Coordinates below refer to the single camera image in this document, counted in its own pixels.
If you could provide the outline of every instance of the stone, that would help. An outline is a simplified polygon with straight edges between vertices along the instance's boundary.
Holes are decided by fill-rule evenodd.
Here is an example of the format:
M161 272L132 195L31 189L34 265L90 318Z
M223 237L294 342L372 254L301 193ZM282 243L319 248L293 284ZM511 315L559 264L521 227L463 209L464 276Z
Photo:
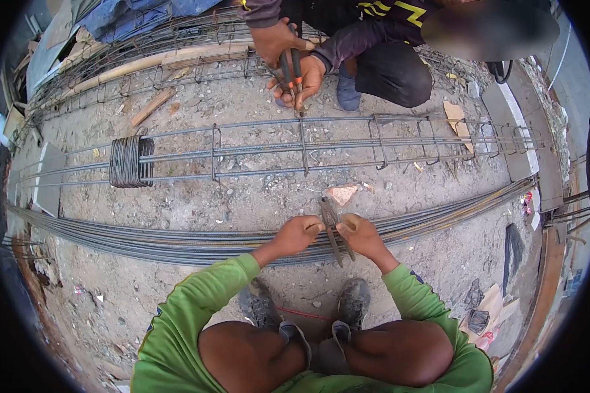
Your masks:
M467 84L467 95L474 99L477 99L481 96L481 87L479 86L478 82L472 81Z
M357 190L358 187L356 185L342 185L339 187L332 187L328 189L327 192L332 199L337 201L339 206L345 206Z

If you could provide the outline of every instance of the black pants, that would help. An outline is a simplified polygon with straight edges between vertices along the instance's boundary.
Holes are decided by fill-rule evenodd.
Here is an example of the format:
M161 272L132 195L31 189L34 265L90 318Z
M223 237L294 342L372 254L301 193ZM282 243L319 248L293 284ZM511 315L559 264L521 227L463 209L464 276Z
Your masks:
M360 23L361 12L342 0L282 0L280 18L288 16L333 36L337 30ZM403 107L415 107L430 99L433 79L428 67L404 42L383 42L356 56L356 90L391 101Z

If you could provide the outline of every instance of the construction debris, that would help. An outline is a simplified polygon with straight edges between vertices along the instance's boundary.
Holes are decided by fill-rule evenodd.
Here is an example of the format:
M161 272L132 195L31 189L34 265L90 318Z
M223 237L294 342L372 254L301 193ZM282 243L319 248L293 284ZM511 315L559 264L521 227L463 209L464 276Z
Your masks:
M354 184L340 185L338 187L332 187L327 190L328 195L334 199L339 206L343 207L350 200L350 198L356 193L358 187Z

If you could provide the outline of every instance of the knee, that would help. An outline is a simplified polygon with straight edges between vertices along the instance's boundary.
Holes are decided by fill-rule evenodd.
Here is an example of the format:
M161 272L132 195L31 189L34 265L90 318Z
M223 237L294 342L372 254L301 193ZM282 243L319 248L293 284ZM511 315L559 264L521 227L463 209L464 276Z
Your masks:
M396 104L403 107L416 107L430 99L433 88L433 77L428 67L416 67L411 77L402 81L401 90Z

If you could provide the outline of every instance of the concrete ground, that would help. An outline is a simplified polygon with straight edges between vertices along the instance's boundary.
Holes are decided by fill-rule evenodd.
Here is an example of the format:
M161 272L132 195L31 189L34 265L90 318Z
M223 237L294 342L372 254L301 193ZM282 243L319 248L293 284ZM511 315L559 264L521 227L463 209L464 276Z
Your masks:
M150 134L229 122L291 118L289 110L278 109L266 90L267 79L232 79L178 87L178 93L143 122ZM308 102L308 116L344 116L335 98L336 78L327 77L322 90ZM136 132L131 118L156 93L144 93L81 109L44 123L42 134L63 151L106 143ZM455 93L433 90L425 104L405 109L387 101L364 95L359 112L429 114L444 118L442 101L459 104L469 119L487 116L480 100L467 96L464 89ZM223 131L223 145L294 141L297 134L288 126L232 128ZM414 125L388 124L385 136L416 135ZM436 127L437 135L453 135L447 124ZM208 146L211 133L194 133L155 140L155 153L196 150ZM306 130L309 140L369 137L366 123L336 122L315 124ZM109 148L70 156L67 165L106 160ZM415 147L397 148L390 155L415 157ZM229 157L221 165L223 171L258 170L298 165L298 154L275 153L247 157ZM37 161L39 148L28 142L18 153L12 167L22 168ZM321 164L371 160L371 149L332 150L313 153ZM361 184L359 191L338 213L357 213L367 218L384 217L438 206L494 191L510 182L504 157L472 161L455 161L451 165L436 163L268 177L236 177L221 184L209 180L164 182L148 189L116 189L109 185L63 187L60 212L64 217L100 223L173 230L273 230L289 217L318 214L316 202L324 190L338 184ZM155 166L156 176L207 173L207 161L174 161ZM102 172L82 172L65 176L63 181L96 180ZM362 182L373 186L370 191ZM20 205L28 203L32 189L25 189ZM472 281L480 279L481 289L502 284L504 261L504 229L515 223L524 242L523 264L511 278L509 293L519 297L520 310L508 319L491 345L488 354L506 355L518 338L535 292L539 263L540 233L532 233L525 225L518 200L512 200L494 211L444 232L425 236L392 249L402 263L420 274L451 309L451 315L465 315L464 298ZM10 230L26 230L26 226L9 216ZM158 303L165 301L173 286L196 271L193 267L143 262L74 245L38 228L31 237L45 240L50 254L49 265L36 270L47 276L41 284L39 310L50 315L62 342L59 355L82 384L101 391L114 391L115 379L127 379L137 359L142 342ZM332 261L294 267L268 267L260 275L274 293L278 306L303 312L330 316L336 307L343 282L362 277L372 288L372 304L365 320L366 327L398 319L400 315L385 290L376 267L358 257L346 261L344 269ZM76 294L75 286L85 288ZM320 301L315 308L313 302ZM284 314L302 324L310 336L323 334L324 322ZM236 299L216 313L210 324L228 319L242 319Z

